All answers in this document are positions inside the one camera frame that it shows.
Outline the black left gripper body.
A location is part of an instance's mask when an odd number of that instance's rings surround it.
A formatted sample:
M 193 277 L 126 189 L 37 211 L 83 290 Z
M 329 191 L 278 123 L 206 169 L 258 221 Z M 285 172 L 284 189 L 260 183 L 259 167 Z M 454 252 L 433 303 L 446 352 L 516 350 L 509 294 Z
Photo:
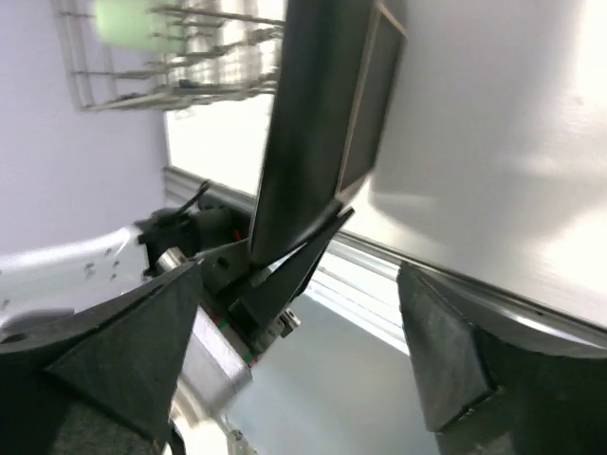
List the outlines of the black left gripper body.
M 205 412 L 219 412 L 252 379 L 251 367 L 299 325 L 289 309 L 302 286 L 302 253 L 258 268 L 243 240 L 201 253 L 202 300 L 181 381 Z

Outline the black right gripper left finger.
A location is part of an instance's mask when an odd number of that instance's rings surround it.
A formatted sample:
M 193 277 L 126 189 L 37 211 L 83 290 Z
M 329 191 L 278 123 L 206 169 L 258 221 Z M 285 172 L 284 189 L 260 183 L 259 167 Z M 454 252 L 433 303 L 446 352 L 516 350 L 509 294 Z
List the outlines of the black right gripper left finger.
M 162 453 L 200 289 L 183 264 L 2 342 L 2 453 Z

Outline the black square floral plate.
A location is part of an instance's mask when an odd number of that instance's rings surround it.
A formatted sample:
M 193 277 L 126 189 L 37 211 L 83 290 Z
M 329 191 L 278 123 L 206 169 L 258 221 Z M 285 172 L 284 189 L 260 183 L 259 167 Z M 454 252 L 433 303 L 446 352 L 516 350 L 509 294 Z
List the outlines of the black square floral plate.
M 268 265 L 347 207 L 375 167 L 407 41 L 400 1 L 290 1 L 250 259 Z

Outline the light green cup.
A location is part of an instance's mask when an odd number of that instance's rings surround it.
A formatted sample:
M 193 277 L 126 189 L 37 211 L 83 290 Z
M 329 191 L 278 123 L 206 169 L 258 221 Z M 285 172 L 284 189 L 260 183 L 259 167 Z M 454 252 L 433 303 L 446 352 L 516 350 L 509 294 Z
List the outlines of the light green cup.
M 182 6 L 182 1 L 98 0 L 91 12 L 100 40 L 111 46 L 136 50 L 183 53 L 185 28 L 176 17 L 155 8 Z

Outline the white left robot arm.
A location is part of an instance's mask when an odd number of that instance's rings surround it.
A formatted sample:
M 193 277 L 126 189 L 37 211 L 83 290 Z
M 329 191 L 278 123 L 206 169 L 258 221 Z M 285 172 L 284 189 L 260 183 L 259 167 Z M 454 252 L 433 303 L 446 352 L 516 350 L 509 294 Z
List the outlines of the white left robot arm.
M 290 303 L 352 198 L 266 186 L 248 209 L 207 180 L 182 206 L 131 226 L 4 256 L 2 405 L 84 402 L 151 428 L 184 388 L 216 414 L 297 327 Z

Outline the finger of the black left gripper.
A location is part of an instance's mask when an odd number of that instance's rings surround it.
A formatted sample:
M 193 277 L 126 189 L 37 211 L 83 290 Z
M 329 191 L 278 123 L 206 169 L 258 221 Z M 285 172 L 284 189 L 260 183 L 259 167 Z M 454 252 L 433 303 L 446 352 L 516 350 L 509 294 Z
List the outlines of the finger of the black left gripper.
M 249 285 L 230 306 L 230 316 L 239 327 L 268 327 L 289 303 L 305 289 L 322 254 L 346 221 L 352 208 L 333 215 L 303 246 L 288 256 L 259 285 Z
M 196 259 L 204 297 L 216 297 L 224 291 L 236 292 L 245 285 L 259 285 L 266 279 L 266 270 L 250 260 L 247 239 L 202 251 Z

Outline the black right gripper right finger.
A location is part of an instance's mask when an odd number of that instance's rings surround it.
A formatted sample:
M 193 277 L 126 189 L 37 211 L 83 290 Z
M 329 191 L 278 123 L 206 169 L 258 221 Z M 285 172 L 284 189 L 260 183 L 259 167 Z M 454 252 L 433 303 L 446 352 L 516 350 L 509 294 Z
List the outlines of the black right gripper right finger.
M 402 263 L 397 289 L 426 428 L 443 454 L 602 454 L 606 333 Z

